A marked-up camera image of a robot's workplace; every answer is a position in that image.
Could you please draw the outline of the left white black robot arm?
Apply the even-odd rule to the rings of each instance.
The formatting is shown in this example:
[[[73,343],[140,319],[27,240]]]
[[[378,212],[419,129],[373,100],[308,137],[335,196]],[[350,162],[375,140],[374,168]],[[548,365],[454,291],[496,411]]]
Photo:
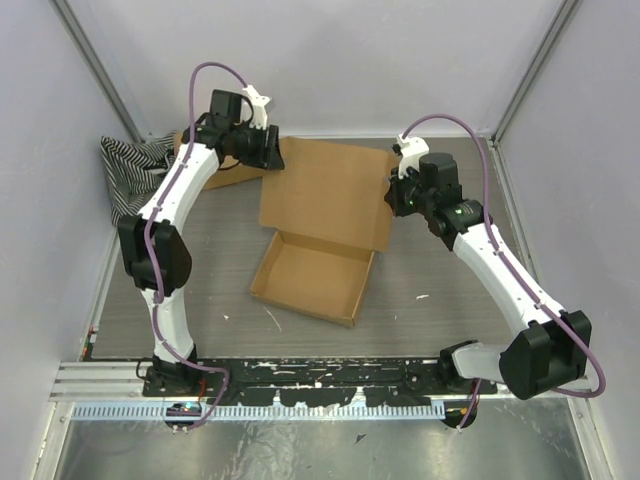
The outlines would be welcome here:
[[[207,112],[181,136],[176,158],[150,200],[117,224],[126,274],[147,304],[154,353],[147,383],[181,397],[194,394],[205,372],[186,318],[184,287],[192,256],[182,238],[187,217],[207,181],[226,158],[264,171],[284,169],[279,129],[270,124],[271,99],[248,85],[214,90]]]

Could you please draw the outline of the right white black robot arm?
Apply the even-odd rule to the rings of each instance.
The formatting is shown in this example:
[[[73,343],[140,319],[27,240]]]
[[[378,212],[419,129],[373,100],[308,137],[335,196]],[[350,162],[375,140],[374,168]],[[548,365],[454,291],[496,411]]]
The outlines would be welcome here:
[[[426,220],[429,231],[480,280],[513,334],[506,346],[467,340],[442,349],[437,365],[447,392],[462,394],[478,379],[502,383],[527,400],[584,375],[590,320],[553,300],[519,263],[484,206],[464,198],[452,155],[401,160],[384,199],[395,216],[419,214]]]

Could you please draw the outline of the brown cardboard box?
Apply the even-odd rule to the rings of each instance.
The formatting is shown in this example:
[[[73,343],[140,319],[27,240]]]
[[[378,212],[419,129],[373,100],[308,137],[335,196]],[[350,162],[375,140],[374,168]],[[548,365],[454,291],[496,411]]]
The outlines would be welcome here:
[[[262,170],[242,164],[237,165],[236,160],[231,157],[226,157],[223,162],[223,167],[207,180],[202,190],[208,191],[239,184],[249,180],[262,178],[264,174],[265,172]]]

